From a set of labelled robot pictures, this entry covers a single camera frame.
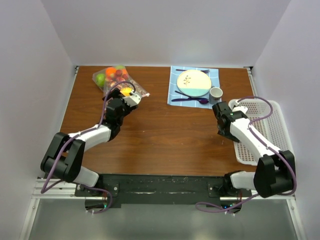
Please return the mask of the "clear zip top bag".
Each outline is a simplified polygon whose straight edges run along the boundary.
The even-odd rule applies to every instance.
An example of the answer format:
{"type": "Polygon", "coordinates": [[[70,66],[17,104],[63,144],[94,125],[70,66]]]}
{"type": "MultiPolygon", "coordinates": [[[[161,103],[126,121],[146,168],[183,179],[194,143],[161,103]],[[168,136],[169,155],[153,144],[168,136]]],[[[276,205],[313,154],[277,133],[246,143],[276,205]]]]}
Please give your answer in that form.
{"type": "Polygon", "coordinates": [[[121,90],[122,88],[129,87],[133,90],[135,89],[142,97],[149,97],[150,96],[150,93],[147,90],[145,90],[138,82],[136,82],[129,75],[129,73],[124,65],[116,65],[113,67],[116,68],[116,73],[115,73],[114,78],[106,76],[106,72],[105,72],[106,68],[104,68],[98,72],[95,72],[92,75],[92,80],[96,84],[96,75],[100,74],[100,73],[105,74],[104,86],[103,87],[97,86],[103,92],[104,96],[106,95],[107,91],[117,83],[121,83],[117,86],[117,88],[119,90],[121,90]]]}

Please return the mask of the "white plastic basket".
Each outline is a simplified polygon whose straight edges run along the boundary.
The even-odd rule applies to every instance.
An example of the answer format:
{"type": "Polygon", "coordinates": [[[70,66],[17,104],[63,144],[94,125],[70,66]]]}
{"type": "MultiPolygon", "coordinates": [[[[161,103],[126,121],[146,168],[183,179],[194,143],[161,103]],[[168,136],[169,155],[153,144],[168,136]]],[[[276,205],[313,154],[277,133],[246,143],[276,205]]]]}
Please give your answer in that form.
{"type": "MultiPolygon", "coordinates": [[[[268,101],[273,108],[272,115],[268,118],[256,121],[253,126],[269,142],[279,147],[282,151],[293,152],[289,132],[280,105],[273,100],[268,101]]],[[[269,105],[260,99],[244,99],[240,102],[241,106],[247,107],[247,117],[250,120],[262,118],[270,113],[269,105]]],[[[257,162],[251,152],[242,144],[234,142],[236,160],[244,165],[256,166],[257,162]]]]}

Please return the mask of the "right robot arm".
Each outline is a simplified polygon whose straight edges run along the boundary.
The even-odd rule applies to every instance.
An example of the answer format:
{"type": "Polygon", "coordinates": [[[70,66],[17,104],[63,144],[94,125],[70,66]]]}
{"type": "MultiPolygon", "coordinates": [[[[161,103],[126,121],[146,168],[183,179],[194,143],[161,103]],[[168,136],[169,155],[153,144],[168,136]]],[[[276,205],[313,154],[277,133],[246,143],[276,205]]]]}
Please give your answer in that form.
{"type": "Polygon", "coordinates": [[[252,125],[247,108],[230,108],[223,101],[213,105],[218,134],[236,143],[242,143],[257,162],[255,172],[235,171],[224,178],[223,192],[230,197],[241,189],[254,190],[263,198],[288,196],[297,189],[295,156],[290,150],[281,150],[269,142],[252,125]]]}

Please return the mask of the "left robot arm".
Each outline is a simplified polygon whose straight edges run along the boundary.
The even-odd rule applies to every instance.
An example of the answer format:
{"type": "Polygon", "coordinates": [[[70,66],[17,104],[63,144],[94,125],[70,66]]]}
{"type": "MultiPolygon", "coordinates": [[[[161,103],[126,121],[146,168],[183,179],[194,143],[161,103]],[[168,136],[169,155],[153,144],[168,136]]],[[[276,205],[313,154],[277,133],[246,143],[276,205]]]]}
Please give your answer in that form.
{"type": "Polygon", "coordinates": [[[85,185],[92,196],[103,192],[104,184],[99,181],[99,174],[82,166],[84,153],[113,140],[120,132],[124,118],[138,107],[142,96],[134,90],[125,96],[116,88],[105,99],[107,105],[102,108],[102,119],[98,124],[83,131],[54,135],[40,164],[40,169],[47,174],[43,191],[50,188],[49,179],[56,177],[67,183],[85,185]]]}

